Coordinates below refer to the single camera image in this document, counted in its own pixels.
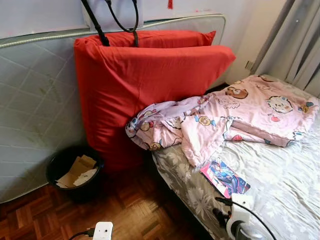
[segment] red tassel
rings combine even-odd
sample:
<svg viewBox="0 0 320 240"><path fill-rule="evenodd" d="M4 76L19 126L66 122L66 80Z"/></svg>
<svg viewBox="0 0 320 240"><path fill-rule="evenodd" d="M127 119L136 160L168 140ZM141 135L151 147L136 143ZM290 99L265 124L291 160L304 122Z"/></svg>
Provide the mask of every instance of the red tassel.
<svg viewBox="0 0 320 240"><path fill-rule="evenodd" d="M174 0L168 1L168 9L174 9Z"/></svg>

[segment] white mattress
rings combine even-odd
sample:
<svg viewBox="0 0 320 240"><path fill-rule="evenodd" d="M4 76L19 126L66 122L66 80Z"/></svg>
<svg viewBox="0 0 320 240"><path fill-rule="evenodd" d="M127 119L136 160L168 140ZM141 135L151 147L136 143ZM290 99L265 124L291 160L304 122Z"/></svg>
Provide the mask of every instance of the white mattress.
<svg viewBox="0 0 320 240"><path fill-rule="evenodd" d="M309 95L291 85L297 95ZM256 142L224 142L220 157L251 188L252 210L270 227L278 240L320 239L320 114L301 142L278 147ZM212 213L229 207L215 200L215 188L189 165L179 145L153 153L157 169L211 236L228 239Z"/></svg>

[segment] curtain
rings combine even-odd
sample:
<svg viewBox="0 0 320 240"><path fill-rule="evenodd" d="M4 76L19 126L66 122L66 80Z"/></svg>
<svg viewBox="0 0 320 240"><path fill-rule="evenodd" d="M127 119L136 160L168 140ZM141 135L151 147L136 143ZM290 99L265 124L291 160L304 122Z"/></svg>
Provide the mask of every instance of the curtain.
<svg viewBox="0 0 320 240"><path fill-rule="evenodd" d="M320 97L320 0L295 0L255 74L268 74Z"/></svg>

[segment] pink blanket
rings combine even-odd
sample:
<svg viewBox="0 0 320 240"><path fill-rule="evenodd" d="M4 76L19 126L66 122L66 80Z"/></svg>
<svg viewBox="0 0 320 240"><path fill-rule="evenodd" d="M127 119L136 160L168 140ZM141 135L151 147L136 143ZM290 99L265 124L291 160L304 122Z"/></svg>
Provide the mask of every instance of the pink blanket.
<svg viewBox="0 0 320 240"><path fill-rule="evenodd" d="M144 149L181 144L193 166L203 164L224 140L286 147L309 130L320 102L316 97L296 96L283 86L249 76L204 96L152 104L125 130Z"/></svg>

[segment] black bag strap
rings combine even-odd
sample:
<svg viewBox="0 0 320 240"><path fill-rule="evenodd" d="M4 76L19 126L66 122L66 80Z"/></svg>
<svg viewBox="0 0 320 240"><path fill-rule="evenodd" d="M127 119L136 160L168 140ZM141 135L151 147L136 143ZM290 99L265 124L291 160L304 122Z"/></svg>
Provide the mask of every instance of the black bag strap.
<svg viewBox="0 0 320 240"><path fill-rule="evenodd" d="M139 12L138 12L138 7L137 7L137 0L132 0L133 2L133 5L134 5L134 10L135 10L135 25L133 28L131 29L126 29L125 27L122 26L122 24L119 22L119 20L117 19L112 7L111 7L111 0L104 0L108 7L109 7L109 10L111 12L111 15L113 17L113 19L115 20L116 24L118 24L118 26L125 32L127 33L133 33L134 35L134 45L136 47L138 47L138 34L136 32L136 29L138 27L138 23L139 23ZM91 10L91 7L89 6L88 4L88 1L87 0L81 0L85 10L87 11L87 13L89 14L89 17L90 19L92 20L93 22L93 25L94 25L94 28L97 30L98 34L99 34L99 37L100 37L100 40L102 42L102 45L103 46L106 46L106 47L109 47L110 46L110 43L109 43L109 40L108 38L105 36L104 32L102 31L101 29L101 26L99 25L94 13L92 12Z"/></svg>
<svg viewBox="0 0 320 240"><path fill-rule="evenodd" d="M87 2L87 0L81 0L85 10L87 11L87 13L89 14L89 17L91 18L91 21L93 22L94 28L96 29L96 31L99 34L100 40L102 42L103 46L106 47L110 47L110 43L108 38L105 36L104 32L101 29L101 26L99 25L96 16L94 15L94 13L91 10L91 7L89 6L89 3Z"/></svg>

